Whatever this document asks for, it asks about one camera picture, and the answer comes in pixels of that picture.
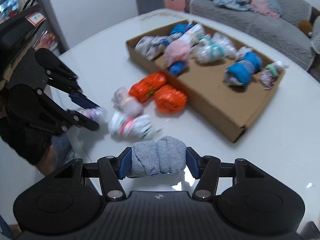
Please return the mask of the grey sock roll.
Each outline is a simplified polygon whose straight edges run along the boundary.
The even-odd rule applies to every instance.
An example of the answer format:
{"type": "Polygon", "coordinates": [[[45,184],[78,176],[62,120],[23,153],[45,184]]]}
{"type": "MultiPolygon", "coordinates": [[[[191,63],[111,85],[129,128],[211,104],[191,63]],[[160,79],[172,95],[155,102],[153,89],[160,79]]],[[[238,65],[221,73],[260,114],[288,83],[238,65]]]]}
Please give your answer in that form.
{"type": "Polygon", "coordinates": [[[141,141],[131,146],[129,178],[154,177],[158,174],[179,174],[186,167],[184,142],[164,136],[158,141],[141,141]]]}

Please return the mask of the orange plastic bag bundle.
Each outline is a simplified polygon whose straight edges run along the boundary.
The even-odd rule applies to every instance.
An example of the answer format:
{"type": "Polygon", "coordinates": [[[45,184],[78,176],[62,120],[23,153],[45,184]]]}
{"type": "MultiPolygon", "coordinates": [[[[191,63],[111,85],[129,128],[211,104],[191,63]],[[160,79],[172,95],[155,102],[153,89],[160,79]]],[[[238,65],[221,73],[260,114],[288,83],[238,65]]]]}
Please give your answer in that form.
{"type": "Polygon", "coordinates": [[[140,103],[147,102],[152,95],[167,84],[167,77],[163,73],[152,73],[134,84],[129,94],[140,103]]]}

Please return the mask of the white blue-trimmed sock bundle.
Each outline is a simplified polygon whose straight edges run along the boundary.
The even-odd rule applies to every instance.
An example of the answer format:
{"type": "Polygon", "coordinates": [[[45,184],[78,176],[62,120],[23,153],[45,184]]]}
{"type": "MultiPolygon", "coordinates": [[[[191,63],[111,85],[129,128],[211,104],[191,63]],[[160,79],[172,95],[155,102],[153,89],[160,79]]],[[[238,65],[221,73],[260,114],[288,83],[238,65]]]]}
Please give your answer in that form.
{"type": "Polygon", "coordinates": [[[135,51],[147,60],[153,60],[164,53],[166,47],[170,44],[168,38],[168,36],[144,36],[136,44],[135,51]]]}

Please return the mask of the blue sock with rubber band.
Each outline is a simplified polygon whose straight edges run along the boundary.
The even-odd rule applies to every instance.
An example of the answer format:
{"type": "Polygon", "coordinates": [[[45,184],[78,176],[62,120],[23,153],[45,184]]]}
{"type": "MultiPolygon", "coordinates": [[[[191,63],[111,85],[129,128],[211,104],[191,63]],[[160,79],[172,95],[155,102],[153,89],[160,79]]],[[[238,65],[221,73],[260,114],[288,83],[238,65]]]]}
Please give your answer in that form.
{"type": "Polygon", "coordinates": [[[228,86],[247,88],[254,74],[260,72],[262,59],[254,52],[247,52],[244,57],[228,67],[224,74],[224,82],[228,86]]]}

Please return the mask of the teal white plastic bundle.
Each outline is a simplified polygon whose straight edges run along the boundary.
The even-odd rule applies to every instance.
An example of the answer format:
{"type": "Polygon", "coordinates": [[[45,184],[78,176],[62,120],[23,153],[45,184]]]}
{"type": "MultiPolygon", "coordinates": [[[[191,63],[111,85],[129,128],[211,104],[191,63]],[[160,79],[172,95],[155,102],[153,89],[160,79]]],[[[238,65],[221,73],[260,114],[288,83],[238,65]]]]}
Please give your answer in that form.
{"type": "Polygon", "coordinates": [[[210,35],[200,37],[195,57],[199,64],[209,64],[225,57],[233,59],[236,52],[234,43],[227,36],[215,33],[213,37],[210,35]]]}

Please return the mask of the pink fluffy sock bundle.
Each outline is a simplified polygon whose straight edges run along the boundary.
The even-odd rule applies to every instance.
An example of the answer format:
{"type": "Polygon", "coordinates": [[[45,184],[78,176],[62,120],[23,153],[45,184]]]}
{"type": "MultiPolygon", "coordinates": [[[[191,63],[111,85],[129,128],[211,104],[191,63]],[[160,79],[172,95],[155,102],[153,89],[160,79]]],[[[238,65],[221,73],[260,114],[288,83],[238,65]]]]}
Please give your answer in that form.
{"type": "Polygon", "coordinates": [[[187,42],[176,40],[171,42],[164,51],[164,61],[167,67],[170,67],[175,62],[184,62],[189,65],[191,47],[187,42]]]}

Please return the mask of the white pink patterned sock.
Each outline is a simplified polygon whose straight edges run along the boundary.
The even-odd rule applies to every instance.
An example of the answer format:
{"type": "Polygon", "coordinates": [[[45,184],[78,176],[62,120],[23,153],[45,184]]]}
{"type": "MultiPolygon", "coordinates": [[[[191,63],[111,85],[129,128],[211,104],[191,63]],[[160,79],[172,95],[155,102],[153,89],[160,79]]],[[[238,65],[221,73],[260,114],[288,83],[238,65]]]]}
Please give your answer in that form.
{"type": "Polygon", "coordinates": [[[151,140],[162,128],[154,126],[148,114],[133,118],[115,112],[108,123],[108,130],[115,137],[151,140]]]}

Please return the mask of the mauve sock bundle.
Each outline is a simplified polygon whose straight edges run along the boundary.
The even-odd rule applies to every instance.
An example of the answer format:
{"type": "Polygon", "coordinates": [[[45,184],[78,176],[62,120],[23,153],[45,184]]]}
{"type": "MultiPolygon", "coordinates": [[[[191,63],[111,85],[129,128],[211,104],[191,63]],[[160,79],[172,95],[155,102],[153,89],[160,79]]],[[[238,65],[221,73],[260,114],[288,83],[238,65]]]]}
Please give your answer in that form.
{"type": "Polygon", "coordinates": [[[118,88],[111,101],[118,110],[129,117],[135,118],[143,112],[142,104],[131,96],[125,87],[118,88]]]}

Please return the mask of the brown cardboard box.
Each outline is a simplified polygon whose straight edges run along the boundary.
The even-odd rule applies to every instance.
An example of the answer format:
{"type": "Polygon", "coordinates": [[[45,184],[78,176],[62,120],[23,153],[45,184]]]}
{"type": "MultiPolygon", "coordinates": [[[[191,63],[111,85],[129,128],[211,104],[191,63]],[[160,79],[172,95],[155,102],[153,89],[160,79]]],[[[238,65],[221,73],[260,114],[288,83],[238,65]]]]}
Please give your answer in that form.
{"type": "Polygon", "coordinates": [[[254,74],[246,89],[229,87],[224,83],[224,72],[235,60],[225,59],[217,63],[202,66],[192,57],[189,68],[180,76],[168,73],[164,56],[159,55],[147,60],[135,51],[136,44],[144,36],[168,35],[176,23],[171,23],[142,33],[126,42],[133,62],[148,73],[163,72],[175,88],[183,91],[188,97],[188,104],[208,120],[229,141],[237,142],[263,113],[273,98],[277,87],[285,75],[283,71],[274,86],[266,90],[260,82],[260,73],[254,74]]]}

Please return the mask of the small green white sock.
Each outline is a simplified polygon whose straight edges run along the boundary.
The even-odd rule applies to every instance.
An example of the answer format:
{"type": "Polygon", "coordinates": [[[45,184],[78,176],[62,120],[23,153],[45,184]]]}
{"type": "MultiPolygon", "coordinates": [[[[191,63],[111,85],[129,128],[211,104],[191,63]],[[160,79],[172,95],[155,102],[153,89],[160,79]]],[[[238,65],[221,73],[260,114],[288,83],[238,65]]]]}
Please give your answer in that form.
{"type": "Polygon", "coordinates": [[[283,61],[276,61],[268,64],[263,69],[261,76],[259,77],[259,81],[265,87],[265,90],[270,90],[274,86],[276,80],[286,68],[289,68],[288,64],[283,61]]]}

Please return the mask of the blue sock bundle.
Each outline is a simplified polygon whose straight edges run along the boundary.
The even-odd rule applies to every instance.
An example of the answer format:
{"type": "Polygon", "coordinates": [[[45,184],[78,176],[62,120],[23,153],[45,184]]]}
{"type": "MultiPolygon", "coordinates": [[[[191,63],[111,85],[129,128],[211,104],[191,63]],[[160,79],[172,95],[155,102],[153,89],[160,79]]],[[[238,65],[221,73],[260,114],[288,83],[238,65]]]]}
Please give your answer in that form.
{"type": "Polygon", "coordinates": [[[184,34],[186,33],[189,29],[191,29],[194,25],[193,24],[177,24],[173,27],[173,29],[170,32],[170,36],[171,35],[175,35],[175,34],[184,34]]]}

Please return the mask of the white sock roll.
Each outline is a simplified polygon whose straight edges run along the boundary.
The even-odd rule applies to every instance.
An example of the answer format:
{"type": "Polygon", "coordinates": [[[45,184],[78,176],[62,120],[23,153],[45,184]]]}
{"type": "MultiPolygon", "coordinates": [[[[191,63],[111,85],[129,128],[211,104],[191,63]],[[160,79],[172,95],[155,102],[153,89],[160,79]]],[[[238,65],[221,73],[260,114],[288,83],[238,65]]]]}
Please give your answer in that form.
{"type": "Polygon", "coordinates": [[[206,34],[204,26],[200,23],[194,25],[186,33],[184,33],[178,40],[183,41],[190,47],[198,44],[200,38],[206,34]]]}

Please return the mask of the pink child chair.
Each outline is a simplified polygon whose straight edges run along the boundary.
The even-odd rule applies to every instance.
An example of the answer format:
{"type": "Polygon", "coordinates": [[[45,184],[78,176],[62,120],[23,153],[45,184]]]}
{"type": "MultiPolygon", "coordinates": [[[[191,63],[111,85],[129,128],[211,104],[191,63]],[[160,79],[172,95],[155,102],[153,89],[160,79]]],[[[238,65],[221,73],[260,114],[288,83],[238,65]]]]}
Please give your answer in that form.
{"type": "Polygon", "coordinates": [[[186,1],[185,0],[163,0],[164,7],[175,11],[185,11],[186,1]]]}

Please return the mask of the grey sofa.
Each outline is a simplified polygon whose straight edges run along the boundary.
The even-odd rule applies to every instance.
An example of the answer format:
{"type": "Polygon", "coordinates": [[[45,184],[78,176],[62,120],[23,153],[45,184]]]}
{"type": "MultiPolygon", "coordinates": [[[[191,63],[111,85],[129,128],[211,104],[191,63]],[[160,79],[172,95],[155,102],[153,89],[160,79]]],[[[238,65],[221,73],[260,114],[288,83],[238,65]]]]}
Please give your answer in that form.
{"type": "Polygon", "coordinates": [[[257,38],[287,56],[315,78],[319,78],[319,49],[312,39],[298,29],[308,20],[313,33],[319,34],[319,10],[305,0],[276,0],[282,10],[280,18],[250,11],[219,8],[209,0],[187,0],[187,12],[215,20],[257,38]]]}

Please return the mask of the pink clothing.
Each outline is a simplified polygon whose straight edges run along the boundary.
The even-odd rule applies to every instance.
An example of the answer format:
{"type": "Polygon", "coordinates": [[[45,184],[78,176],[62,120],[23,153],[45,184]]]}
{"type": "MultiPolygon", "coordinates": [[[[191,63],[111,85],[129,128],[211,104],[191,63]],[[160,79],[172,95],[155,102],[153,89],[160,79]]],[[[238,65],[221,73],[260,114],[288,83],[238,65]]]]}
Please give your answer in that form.
{"type": "Polygon", "coordinates": [[[253,12],[257,14],[261,14],[263,16],[268,16],[273,18],[280,18],[280,14],[273,11],[269,7],[267,0],[251,0],[250,6],[253,12]]]}

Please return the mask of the brown plush toy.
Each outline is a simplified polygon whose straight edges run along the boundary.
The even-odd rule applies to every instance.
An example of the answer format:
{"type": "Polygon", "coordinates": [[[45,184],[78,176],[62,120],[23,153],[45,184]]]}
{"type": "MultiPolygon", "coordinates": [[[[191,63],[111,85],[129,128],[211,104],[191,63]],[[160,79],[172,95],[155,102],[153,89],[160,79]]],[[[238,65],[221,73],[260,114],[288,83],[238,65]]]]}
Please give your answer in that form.
{"type": "Polygon", "coordinates": [[[303,32],[307,37],[311,37],[313,33],[313,26],[308,20],[302,20],[298,24],[298,29],[303,32]]]}

